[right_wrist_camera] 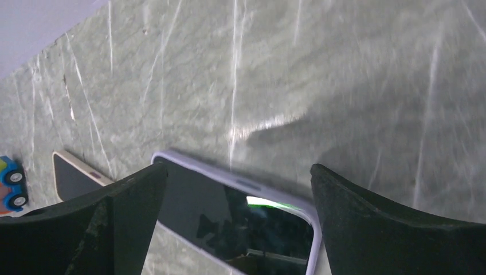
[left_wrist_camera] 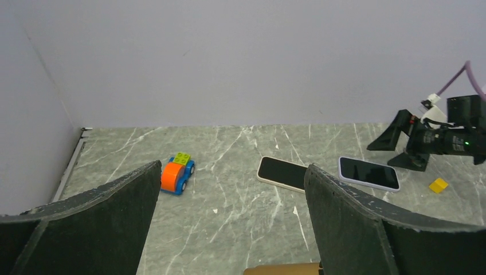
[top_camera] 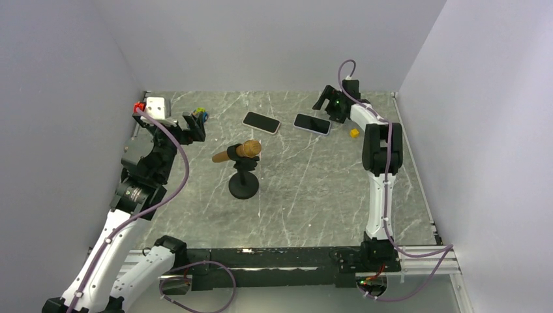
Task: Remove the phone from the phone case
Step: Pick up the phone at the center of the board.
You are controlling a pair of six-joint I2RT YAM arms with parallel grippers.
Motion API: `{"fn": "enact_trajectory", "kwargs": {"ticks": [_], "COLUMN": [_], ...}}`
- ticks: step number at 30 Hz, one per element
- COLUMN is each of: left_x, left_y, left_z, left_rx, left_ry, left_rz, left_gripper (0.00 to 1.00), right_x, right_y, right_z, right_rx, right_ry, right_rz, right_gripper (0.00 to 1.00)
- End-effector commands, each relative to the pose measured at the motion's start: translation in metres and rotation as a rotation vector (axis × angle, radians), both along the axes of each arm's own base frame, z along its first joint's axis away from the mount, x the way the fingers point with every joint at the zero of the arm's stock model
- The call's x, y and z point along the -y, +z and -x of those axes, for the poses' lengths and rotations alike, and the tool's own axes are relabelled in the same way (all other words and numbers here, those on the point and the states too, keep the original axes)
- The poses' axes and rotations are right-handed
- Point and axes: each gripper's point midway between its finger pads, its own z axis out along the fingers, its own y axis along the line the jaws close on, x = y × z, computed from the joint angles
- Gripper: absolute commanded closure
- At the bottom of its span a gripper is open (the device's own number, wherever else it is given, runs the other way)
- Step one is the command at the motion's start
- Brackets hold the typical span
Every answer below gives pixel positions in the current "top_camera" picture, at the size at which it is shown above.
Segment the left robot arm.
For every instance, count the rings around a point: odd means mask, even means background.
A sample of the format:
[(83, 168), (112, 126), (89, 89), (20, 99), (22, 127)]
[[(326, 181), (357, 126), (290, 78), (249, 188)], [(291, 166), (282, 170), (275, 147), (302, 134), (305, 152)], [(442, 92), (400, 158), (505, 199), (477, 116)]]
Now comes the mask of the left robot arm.
[(205, 140), (208, 114), (184, 114), (185, 127), (176, 119), (151, 123), (142, 111), (134, 113), (133, 118), (143, 134), (125, 142), (121, 181), (103, 230), (72, 284), (61, 296), (48, 299), (43, 312), (128, 312), (155, 278), (166, 271), (177, 274), (186, 268), (186, 243), (164, 235), (136, 265), (120, 273), (156, 210), (171, 201), (187, 182), (186, 175), (173, 194), (166, 195), (164, 186), (175, 157), (180, 155), (184, 165), (189, 165), (183, 146)]

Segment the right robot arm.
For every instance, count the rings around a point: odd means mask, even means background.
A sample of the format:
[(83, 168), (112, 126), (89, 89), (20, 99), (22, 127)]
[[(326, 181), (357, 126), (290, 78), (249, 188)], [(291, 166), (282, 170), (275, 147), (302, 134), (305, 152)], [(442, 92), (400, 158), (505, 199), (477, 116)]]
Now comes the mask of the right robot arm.
[(363, 129), (361, 161), (368, 172), (368, 221), (357, 259), (365, 271), (383, 273), (393, 269), (398, 254), (390, 242), (393, 237), (389, 213), (393, 185), (403, 165), (402, 125), (391, 123), (378, 114), (372, 105), (361, 98), (358, 80), (342, 80), (340, 88), (326, 85), (312, 109), (322, 110), (334, 122), (347, 119)]

